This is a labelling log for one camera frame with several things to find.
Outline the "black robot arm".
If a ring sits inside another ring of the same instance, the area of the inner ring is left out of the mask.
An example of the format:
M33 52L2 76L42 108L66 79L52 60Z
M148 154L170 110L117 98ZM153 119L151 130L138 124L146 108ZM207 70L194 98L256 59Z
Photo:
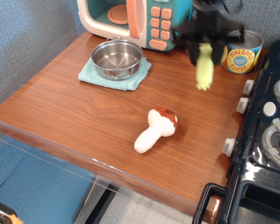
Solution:
M227 9L223 0L194 0L192 5L196 17L171 28L173 43L188 50L193 65L196 65L199 57L199 46L210 44L211 59L216 65L221 61L225 45L244 42L245 28L221 14L222 7Z

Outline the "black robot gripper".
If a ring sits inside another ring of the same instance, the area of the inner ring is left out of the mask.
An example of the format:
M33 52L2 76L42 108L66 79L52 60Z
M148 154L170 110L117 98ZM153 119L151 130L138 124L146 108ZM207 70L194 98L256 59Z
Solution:
M196 18L171 28L173 43L188 45L190 61L196 65L199 44L211 43L211 59L214 65L221 63L228 42L244 42L245 28L241 23L228 20L220 11L197 10Z

